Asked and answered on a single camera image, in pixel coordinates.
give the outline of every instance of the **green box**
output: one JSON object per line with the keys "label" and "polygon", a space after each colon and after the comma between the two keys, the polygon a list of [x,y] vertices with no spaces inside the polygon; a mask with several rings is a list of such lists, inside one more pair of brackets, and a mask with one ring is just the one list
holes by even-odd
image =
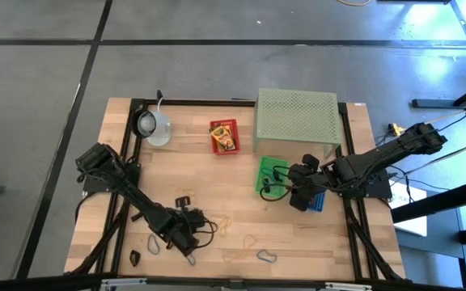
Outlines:
{"label": "green box", "polygon": [[[269,177],[269,182],[270,183],[281,183],[285,184],[287,178],[284,175],[287,175],[288,170],[287,169],[281,169],[277,168],[276,170],[284,175],[280,175],[280,179],[282,182],[278,182],[274,179],[272,173],[273,173],[273,167],[274,166],[280,166],[280,167],[288,167],[289,163],[287,161],[278,159],[278,158],[271,158],[271,157],[266,157],[262,156],[260,159],[260,165],[258,167],[258,174],[256,176],[256,183],[255,183],[255,192],[257,195],[260,195],[260,189],[264,187],[264,182],[263,178],[265,176]],[[271,192],[269,193],[264,193],[264,196],[271,196],[274,198],[279,198],[281,197],[284,193],[286,192],[286,189],[284,187],[271,187]]]}

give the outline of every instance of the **red box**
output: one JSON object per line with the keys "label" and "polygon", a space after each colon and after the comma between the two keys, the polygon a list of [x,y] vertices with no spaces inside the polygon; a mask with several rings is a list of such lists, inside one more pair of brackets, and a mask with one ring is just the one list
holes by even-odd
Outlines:
{"label": "red box", "polygon": [[210,121],[210,128],[214,127],[215,125],[229,125],[231,130],[231,135],[235,140],[235,149],[234,150],[226,150],[226,151],[218,151],[217,142],[213,137],[211,138],[211,147],[214,150],[214,154],[216,155],[224,155],[224,154],[236,154],[240,152],[240,139],[239,139],[239,128],[236,126],[236,120],[213,120]]}

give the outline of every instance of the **green mesh box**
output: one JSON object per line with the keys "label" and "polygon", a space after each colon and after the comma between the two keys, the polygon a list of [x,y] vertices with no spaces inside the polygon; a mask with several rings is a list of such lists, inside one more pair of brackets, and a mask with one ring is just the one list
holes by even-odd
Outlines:
{"label": "green mesh box", "polygon": [[[288,167],[288,165],[289,163],[287,161],[277,159],[277,158],[262,156],[260,159],[260,166],[258,167],[258,175],[256,176],[256,184],[255,184],[256,194],[260,195],[260,189],[264,187],[264,182],[262,181],[262,179],[265,176],[269,177],[269,183],[285,184],[287,180],[285,176],[280,175],[280,179],[282,180],[282,182],[278,182],[274,179],[273,167],[274,166]],[[281,168],[277,168],[277,171],[285,175],[287,175],[287,172],[288,172],[287,169],[281,169]],[[271,187],[271,192],[269,193],[264,192],[264,195],[278,198],[282,196],[285,192],[286,192],[286,189],[284,187]]]}

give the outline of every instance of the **concrete floor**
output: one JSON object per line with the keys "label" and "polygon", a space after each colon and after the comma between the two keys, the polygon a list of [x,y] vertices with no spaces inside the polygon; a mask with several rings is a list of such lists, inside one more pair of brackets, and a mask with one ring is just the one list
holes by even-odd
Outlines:
{"label": "concrete floor", "polygon": [[[91,39],[103,7],[104,1],[97,0],[0,1],[0,38]],[[466,40],[466,36],[451,6],[438,3],[373,1],[348,7],[335,0],[121,0],[112,5],[104,39]],[[0,194],[0,280],[12,276],[88,50],[0,46],[0,183],[6,185]],[[167,98],[255,99],[259,87],[335,92],[340,101],[367,103],[378,136],[389,122],[407,127],[446,115],[413,110],[409,103],[414,98],[454,99],[463,94],[466,49],[100,46],[30,276],[62,273],[81,193],[74,159],[95,142],[109,97],[153,97],[161,89]],[[466,121],[444,134],[449,142],[442,152],[408,158],[399,167],[407,170],[466,146]],[[466,171],[461,174],[451,165],[466,167],[466,153],[411,178],[442,185],[451,177],[442,185],[449,188],[466,183]],[[414,263],[421,262],[410,259],[415,255],[419,254],[403,251],[410,278],[454,285],[443,278],[415,275]]]}

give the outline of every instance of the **wooden table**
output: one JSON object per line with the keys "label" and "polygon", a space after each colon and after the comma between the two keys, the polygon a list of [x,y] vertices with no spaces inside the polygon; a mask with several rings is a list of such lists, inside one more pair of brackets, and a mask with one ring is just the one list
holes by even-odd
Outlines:
{"label": "wooden table", "polygon": [[[98,141],[120,152],[125,122],[131,99],[111,98],[108,101]],[[128,220],[122,248],[120,275],[169,276],[287,280],[353,280],[349,240],[342,200],[327,192],[322,213],[301,213],[284,200],[269,203],[254,191],[259,157],[270,154],[292,164],[303,154],[314,154],[323,160],[321,145],[297,142],[267,141],[260,143],[258,153],[252,152],[254,108],[162,105],[172,119],[172,139],[163,147],[142,143],[139,162],[142,164],[139,187],[153,201],[174,207],[174,199],[190,196],[192,204],[211,220],[224,226],[225,217],[232,223],[225,235],[216,234],[207,247],[197,249],[197,261],[191,266],[177,249],[164,249],[152,255],[146,249],[150,230],[146,222]],[[356,153],[375,146],[366,105],[348,103],[348,117]],[[229,156],[211,152],[211,120],[237,119],[242,150]],[[129,143],[129,154],[135,136]],[[343,140],[343,153],[346,154]],[[98,193],[81,207],[74,229],[66,271],[78,267],[98,242],[104,229],[109,193]],[[395,229],[389,208],[380,200],[365,199],[373,243],[395,272],[404,276]],[[129,215],[138,211],[131,207]],[[254,245],[242,251],[243,242]],[[197,234],[202,241],[208,234]],[[137,267],[129,262],[131,250],[142,255]],[[259,260],[256,253],[266,249],[277,255],[275,264]],[[366,255],[358,243],[363,275],[368,277]],[[114,250],[111,241],[104,270],[110,269]],[[239,259],[231,258],[245,254]]]}

